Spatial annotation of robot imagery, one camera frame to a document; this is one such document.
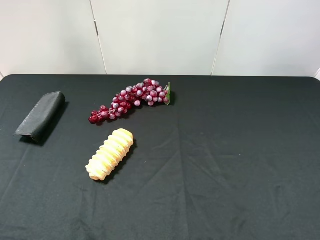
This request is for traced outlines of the black leather pouch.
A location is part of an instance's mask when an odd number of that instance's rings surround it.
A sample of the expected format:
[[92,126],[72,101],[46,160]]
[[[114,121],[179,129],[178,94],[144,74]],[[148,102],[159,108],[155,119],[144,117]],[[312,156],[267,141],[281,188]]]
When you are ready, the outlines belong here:
[[66,108],[66,97],[60,91],[43,95],[14,135],[35,144],[43,144],[50,136]]

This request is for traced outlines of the red artificial grape bunch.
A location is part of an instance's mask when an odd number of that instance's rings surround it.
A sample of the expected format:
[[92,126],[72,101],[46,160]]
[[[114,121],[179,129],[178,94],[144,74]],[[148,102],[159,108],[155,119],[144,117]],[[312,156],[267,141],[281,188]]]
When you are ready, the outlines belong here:
[[109,106],[101,105],[98,110],[90,113],[88,121],[98,125],[106,121],[114,121],[126,115],[131,109],[143,103],[150,107],[171,103],[171,83],[165,87],[154,79],[146,78],[133,86],[128,86],[116,93]]

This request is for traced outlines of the yellow ridged bread roll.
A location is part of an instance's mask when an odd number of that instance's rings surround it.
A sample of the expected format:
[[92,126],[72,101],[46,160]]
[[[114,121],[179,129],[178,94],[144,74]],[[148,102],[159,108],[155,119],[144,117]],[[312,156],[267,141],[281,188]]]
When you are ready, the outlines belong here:
[[104,181],[126,157],[133,144],[134,136],[130,131],[123,128],[114,130],[85,166],[89,177]]

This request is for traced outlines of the black tablecloth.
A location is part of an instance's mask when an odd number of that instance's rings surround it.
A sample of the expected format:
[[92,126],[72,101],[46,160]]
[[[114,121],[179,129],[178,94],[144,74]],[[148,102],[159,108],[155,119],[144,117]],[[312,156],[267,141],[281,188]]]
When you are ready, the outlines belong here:
[[[3,240],[317,240],[320,82],[157,76],[169,106],[103,125],[91,111],[129,75],[10,75],[0,83]],[[14,135],[42,96],[66,106],[44,143]],[[134,143],[105,180],[86,165],[113,131]]]

